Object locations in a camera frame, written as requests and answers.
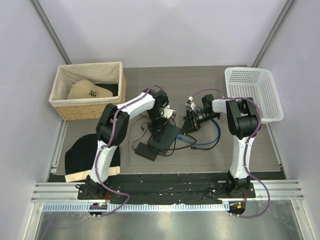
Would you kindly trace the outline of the black network switch box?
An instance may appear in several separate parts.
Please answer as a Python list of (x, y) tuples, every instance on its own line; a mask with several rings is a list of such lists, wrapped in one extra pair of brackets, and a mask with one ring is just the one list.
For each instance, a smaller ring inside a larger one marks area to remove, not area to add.
[(171, 147), (173, 142), (176, 139), (176, 136), (179, 134), (180, 128), (168, 123), (160, 136), (160, 141), (156, 141), (154, 137), (148, 142), (148, 145), (154, 149), (159, 150), (159, 152), (165, 155), (168, 152), (168, 149)]

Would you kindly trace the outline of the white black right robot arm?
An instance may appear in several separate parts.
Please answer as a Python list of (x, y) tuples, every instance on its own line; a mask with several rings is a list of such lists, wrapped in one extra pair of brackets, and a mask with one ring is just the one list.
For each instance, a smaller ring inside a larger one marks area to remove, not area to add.
[(196, 132), (201, 128), (201, 123), (226, 114), (228, 130), (233, 136), (233, 152), (225, 191), (236, 198), (250, 188), (251, 148), (262, 121), (259, 110), (251, 98), (215, 99), (213, 95), (206, 94), (201, 101), (203, 109), (196, 111), (193, 97), (189, 97), (186, 103), (189, 109), (183, 117), (180, 132), (183, 135)]

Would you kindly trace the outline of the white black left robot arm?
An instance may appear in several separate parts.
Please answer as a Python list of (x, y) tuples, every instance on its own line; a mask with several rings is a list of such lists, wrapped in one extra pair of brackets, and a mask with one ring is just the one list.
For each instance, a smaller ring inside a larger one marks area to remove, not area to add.
[(113, 156), (127, 135), (130, 120), (142, 112), (147, 112), (151, 123), (148, 128), (151, 136), (157, 142), (161, 140), (168, 122), (162, 109), (168, 104), (167, 93), (163, 89), (155, 91), (151, 87), (125, 103), (107, 104), (96, 126), (97, 151), (93, 167), (85, 179), (85, 184), (79, 186), (80, 194), (97, 200), (106, 195), (107, 188), (104, 183), (108, 179)]

